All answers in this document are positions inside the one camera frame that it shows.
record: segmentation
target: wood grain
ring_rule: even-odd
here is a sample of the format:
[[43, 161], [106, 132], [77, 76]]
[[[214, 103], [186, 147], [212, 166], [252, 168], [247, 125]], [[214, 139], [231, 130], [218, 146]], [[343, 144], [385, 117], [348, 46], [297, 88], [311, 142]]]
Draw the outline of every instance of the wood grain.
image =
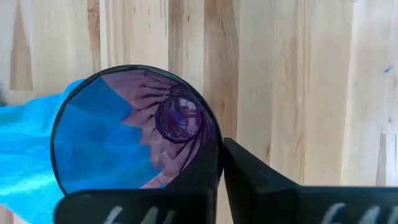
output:
[[[300, 184], [398, 185], [398, 0], [3, 0], [0, 17], [3, 104], [152, 65]], [[217, 219], [232, 222], [223, 180]]]

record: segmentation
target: light wood surface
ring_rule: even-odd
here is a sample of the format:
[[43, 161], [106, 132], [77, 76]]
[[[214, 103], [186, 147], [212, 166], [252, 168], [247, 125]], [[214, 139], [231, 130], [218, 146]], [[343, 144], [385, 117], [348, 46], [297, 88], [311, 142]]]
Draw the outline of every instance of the light wood surface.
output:
[[0, 0], [0, 18], [3, 103], [148, 64], [300, 184], [398, 185], [398, 0]]

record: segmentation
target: blue towel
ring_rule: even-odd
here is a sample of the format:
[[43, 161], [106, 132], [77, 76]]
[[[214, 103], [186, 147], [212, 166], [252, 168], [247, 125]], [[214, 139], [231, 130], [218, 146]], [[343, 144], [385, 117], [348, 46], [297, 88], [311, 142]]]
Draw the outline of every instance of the blue towel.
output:
[[[50, 159], [55, 117], [70, 92], [0, 108], [0, 204], [29, 223], [52, 223], [63, 197]], [[55, 135], [59, 179], [70, 194], [89, 189], [139, 189], [161, 172], [150, 162], [142, 130], [122, 124], [134, 108], [102, 80], [64, 107]]]
[[0, 204], [29, 223], [52, 223], [63, 197], [50, 160], [50, 135], [59, 107], [82, 80], [58, 95], [0, 107]]

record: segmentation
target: purple glass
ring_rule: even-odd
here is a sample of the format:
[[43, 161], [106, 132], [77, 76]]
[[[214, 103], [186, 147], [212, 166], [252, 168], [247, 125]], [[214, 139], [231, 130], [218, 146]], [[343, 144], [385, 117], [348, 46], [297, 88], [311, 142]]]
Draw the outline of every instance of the purple glass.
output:
[[140, 145], [149, 145], [153, 168], [161, 172], [142, 188], [170, 183], [208, 141], [218, 127], [192, 87], [153, 69], [117, 72], [100, 77], [131, 107], [122, 124], [141, 128]]

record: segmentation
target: blue cloth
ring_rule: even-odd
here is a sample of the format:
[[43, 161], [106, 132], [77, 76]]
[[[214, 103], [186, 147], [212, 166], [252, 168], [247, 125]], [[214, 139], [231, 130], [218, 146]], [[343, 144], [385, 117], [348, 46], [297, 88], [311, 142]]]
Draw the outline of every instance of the blue cloth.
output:
[[52, 170], [50, 135], [59, 107], [79, 83], [26, 105], [0, 107], [0, 204], [29, 223], [52, 223], [63, 197]]
[[[0, 107], [0, 204], [29, 223], [52, 223], [63, 194], [50, 159], [55, 117], [69, 93], [26, 105]], [[55, 158], [66, 192], [138, 189], [161, 172], [150, 163], [141, 129], [121, 121], [132, 106], [101, 79], [82, 89], [65, 107], [55, 135]]]

